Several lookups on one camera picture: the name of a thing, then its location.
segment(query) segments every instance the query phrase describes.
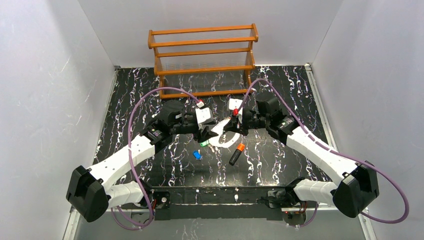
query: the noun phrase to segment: green object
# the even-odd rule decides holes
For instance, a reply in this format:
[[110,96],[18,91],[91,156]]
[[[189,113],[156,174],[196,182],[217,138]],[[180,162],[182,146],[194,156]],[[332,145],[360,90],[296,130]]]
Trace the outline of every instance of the green object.
[[206,140],[202,143],[200,143],[200,147],[206,147],[209,144],[209,140]]

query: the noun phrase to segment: orange wooden frame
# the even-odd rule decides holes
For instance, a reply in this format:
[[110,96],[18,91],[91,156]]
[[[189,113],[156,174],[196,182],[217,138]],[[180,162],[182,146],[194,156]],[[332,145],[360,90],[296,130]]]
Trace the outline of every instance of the orange wooden frame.
[[[196,39],[196,40],[173,40],[166,42],[155,42],[155,35],[172,35],[172,34],[190,34],[190,33],[201,33],[201,32],[219,32],[219,31],[233,31],[233,30],[251,30],[249,36],[240,37],[228,37],[228,38],[212,38],[212,39]],[[188,29],[174,29],[174,30],[150,30],[148,33],[147,45],[154,51],[154,74],[159,76],[160,86],[165,86],[166,75],[180,75],[180,74],[198,74],[198,73],[210,73],[210,72],[222,72],[222,71],[244,71],[245,80],[248,86],[252,84],[250,73],[255,68],[255,59],[253,57],[253,42],[257,42],[259,39],[258,30],[256,25],[239,25],[239,26],[219,26],[219,27],[203,27],[203,28],[188,28]],[[242,48],[230,48],[230,49],[214,49],[214,50],[198,50],[198,51],[179,51],[179,52],[161,52],[159,53],[158,48],[162,47],[177,47],[177,46],[189,46],[189,45],[205,45],[205,44],[220,44],[220,43],[237,43],[237,42],[248,42],[248,47]],[[199,67],[190,69],[164,69],[161,63],[161,58],[169,57],[180,57],[180,56],[195,56],[204,55],[205,58],[208,55],[214,54],[227,54],[227,53],[241,53],[246,52],[245,65],[224,65],[217,67]],[[228,95],[228,94],[244,94],[247,89],[234,89],[234,90],[218,90],[218,91],[205,91],[205,92],[194,92],[194,96],[215,96],[215,95]],[[184,97],[185,94],[164,94],[160,92],[160,98],[180,98]]]

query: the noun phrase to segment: black marble table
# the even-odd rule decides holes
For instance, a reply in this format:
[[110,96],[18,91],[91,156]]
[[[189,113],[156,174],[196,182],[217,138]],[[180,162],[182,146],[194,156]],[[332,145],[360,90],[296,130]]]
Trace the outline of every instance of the black marble table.
[[[188,90],[195,83],[181,76]],[[308,77],[303,66],[258,66],[251,74],[252,81],[266,78],[281,93],[284,100],[313,133],[326,142],[325,133],[317,110]],[[111,96],[98,141],[93,163],[105,160],[127,144],[128,120],[137,101],[152,88],[159,86],[153,68],[121,68]],[[257,84],[256,93],[249,97],[248,104],[254,107],[257,93],[270,92],[263,83]],[[230,98],[241,99],[243,95],[202,97],[213,111],[217,121],[230,115],[227,110]],[[194,111],[195,103],[180,98],[186,109]],[[159,94],[151,95],[137,110],[133,132],[139,132],[157,114],[165,100]],[[234,166],[228,164],[239,143],[246,145],[244,154]],[[193,151],[199,151],[201,160],[196,160]],[[136,167],[139,176],[153,186],[190,187],[238,187],[238,186],[285,186],[301,176],[318,181],[330,181],[329,177],[297,151],[271,138],[264,129],[250,130],[229,148],[201,147],[191,135],[177,135],[174,141],[151,159]],[[130,173],[119,182],[127,183],[134,178]]]

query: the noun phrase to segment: blue object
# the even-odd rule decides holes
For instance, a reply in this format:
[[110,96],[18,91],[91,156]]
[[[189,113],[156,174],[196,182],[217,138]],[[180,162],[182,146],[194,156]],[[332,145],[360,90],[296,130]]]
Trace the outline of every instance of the blue object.
[[202,159],[202,155],[200,155],[200,153],[199,153],[198,151],[194,151],[194,152],[193,152],[193,156],[194,156],[197,160]]

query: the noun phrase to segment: wooden rack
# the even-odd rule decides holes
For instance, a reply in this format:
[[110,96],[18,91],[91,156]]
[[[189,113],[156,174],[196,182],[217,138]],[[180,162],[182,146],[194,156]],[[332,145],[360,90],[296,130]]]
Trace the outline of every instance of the wooden rack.
[[[255,67],[253,42],[258,41],[256,25],[204,27],[176,30],[161,30],[148,33],[148,47],[154,51],[154,74],[159,76],[160,86],[165,86],[165,76],[182,74],[244,71],[247,87],[250,86],[251,70]],[[196,51],[161,52],[159,48],[178,49],[181,46],[229,44],[246,42],[246,47],[208,49]],[[244,94],[245,89],[192,92],[194,96]],[[165,94],[160,98],[180,98],[182,94]]]

